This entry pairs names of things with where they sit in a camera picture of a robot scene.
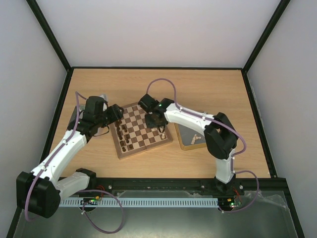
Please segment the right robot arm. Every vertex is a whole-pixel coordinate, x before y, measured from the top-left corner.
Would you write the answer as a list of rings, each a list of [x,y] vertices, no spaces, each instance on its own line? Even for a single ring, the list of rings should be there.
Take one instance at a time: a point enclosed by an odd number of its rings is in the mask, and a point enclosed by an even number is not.
[[[221,194],[233,189],[234,153],[238,136],[228,117],[223,113],[216,116],[199,113],[164,98],[158,101],[145,94],[138,105],[146,112],[148,128],[165,128],[168,123],[176,123],[201,134],[205,138],[207,150],[215,157],[216,173],[214,185]]]

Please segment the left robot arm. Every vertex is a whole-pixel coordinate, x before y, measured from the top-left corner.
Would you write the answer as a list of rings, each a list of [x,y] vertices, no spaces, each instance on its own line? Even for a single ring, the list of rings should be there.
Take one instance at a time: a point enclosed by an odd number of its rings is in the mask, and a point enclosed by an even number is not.
[[[51,217],[64,199],[73,194],[96,187],[97,175],[87,169],[77,169],[71,176],[60,176],[73,157],[94,137],[100,128],[123,118],[124,109],[117,104],[109,106],[103,96],[90,96],[84,110],[76,106],[72,120],[60,143],[31,172],[17,177],[17,205],[29,213]]]

